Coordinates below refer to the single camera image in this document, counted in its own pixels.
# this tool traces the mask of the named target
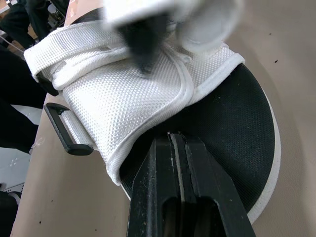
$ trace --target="white mesh fabric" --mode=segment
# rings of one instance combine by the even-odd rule
[[[203,99],[218,87],[240,63],[244,63],[244,58],[229,50],[224,43],[215,52],[188,55],[192,60],[185,65],[194,84],[194,94],[188,105]]]
[[[90,41],[78,38],[76,29],[89,33]],[[103,32],[98,22],[59,29],[26,51],[33,76],[42,72],[63,90],[88,132],[76,133],[79,121],[65,117],[76,142],[91,144],[91,137],[116,184],[121,164],[142,133],[202,99],[244,62],[225,44],[196,55],[168,43],[173,49],[163,47],[148,78],[135,68],[121,39]]]
[[[135,140],[182,110],[192,93],[191,77],[167,51],[160,54],[149,78],[126,59],[86,74],[63,91],[116,184]]]
[[[37,79],[40,71],[69,56],[118,42],[121,42],[121,37],[102,30],[101,21],[85,22],[53,31],[39,44],[26,50],[24,57],[32,76]]]

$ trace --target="black circular pad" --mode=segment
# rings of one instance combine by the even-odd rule
[[[120,168],[129,196],[153,138],[167,132],[199,137],[232,178],[246,211],[252,208],[270,174],[275,131],[265,94],[244,65],[204,99],[139,137]]]

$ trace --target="floor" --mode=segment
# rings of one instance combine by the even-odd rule
[[[14,107],[34,124],[40,123],[41,110],[26,106]],[[0,148],[1,191],[24,183],[31,156],[16,149]]]

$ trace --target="black tool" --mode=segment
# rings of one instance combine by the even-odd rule
[[[138,171],[127,237],[255,237],[230,176],[196,137],[155,138]]]

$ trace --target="gloved hand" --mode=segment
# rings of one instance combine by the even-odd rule
[[[117,28],[168,13],[187,51],[217,49],[240,18],[243,0],[103,0],[104,25]]]

